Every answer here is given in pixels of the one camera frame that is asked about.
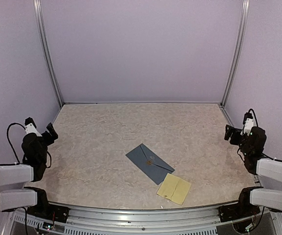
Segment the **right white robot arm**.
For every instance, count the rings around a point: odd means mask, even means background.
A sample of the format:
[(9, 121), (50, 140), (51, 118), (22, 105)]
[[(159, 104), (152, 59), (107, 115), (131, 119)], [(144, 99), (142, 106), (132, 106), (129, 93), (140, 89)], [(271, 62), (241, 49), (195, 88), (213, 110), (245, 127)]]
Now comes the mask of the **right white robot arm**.
[[(253, 126), (245, 131), (226, 125), (224, 139), (237, 145), (243, 154), (243, 163), (250, 174), (266, 177), (282, 183), (282, 161), (263, 155), (267, 139), (265, 130)], [(263, 187), (243, 188), (238, 202), (219, 208), (222, 221), (247, 217), (260, 212), (260, 206), (282, 212), (282, 191)]]

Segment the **blue paper envelope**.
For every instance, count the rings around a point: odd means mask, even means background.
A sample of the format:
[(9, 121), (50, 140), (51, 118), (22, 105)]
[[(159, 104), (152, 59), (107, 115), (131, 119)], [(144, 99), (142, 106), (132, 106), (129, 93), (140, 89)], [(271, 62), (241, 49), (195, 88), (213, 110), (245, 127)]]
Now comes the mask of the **blue paper envelope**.
[(163, 159), (152, 152), (143, 143), (126, 154), (143, 173), (145, 173), (156, 185), (162, 183), (167, 174), (172, 174), (175, 169)]

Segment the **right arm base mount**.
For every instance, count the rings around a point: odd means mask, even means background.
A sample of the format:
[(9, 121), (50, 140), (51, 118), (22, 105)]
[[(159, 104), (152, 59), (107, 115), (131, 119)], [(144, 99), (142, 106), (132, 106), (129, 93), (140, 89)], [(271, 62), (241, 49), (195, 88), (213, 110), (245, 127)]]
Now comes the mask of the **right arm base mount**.
[(260, 213), (259, 206), (246, 206), (242, 208), (239, 204), (230, 204), (218, 208), (220, 222), (228, 222), (253, 216)]

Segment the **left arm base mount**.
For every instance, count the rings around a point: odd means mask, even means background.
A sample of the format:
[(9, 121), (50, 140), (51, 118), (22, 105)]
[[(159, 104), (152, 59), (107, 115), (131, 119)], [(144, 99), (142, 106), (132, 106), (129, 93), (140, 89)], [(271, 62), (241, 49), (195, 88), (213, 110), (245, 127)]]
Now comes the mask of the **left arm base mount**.
[(69, 208), (54, 204), (49, 204), (46, 209), (37, 208), (37, 206), (29, 207), (27, 213), (38, 218), (66, 223), (69, 216)]

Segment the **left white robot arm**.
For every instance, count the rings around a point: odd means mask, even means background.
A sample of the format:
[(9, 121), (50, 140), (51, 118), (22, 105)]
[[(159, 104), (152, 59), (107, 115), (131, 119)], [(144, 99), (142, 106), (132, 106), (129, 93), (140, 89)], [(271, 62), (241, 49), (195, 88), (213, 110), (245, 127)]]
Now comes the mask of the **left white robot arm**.
[(40, 181), (45, 170), (51, 168), (52, 156), (48, 147), (58, 139), (58, 134), (52, 123), (39, 133), (32, 118), (26, 119), (22, 127), (25, 130), (22, 161), (0, 164), (0, 212), (25, 208), (47, 218), (53, 214), (53, 208), (45, 190), (25, 184)]

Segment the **brown sticker sheet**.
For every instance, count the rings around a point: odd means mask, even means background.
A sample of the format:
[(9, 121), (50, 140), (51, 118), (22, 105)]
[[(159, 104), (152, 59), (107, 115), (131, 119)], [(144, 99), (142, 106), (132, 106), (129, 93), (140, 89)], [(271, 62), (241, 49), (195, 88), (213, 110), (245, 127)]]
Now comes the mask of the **brown sticker sheet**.
[(191, 185), (191, 183), (168, 173), (156, 194), (178, 205), (182, 205)]

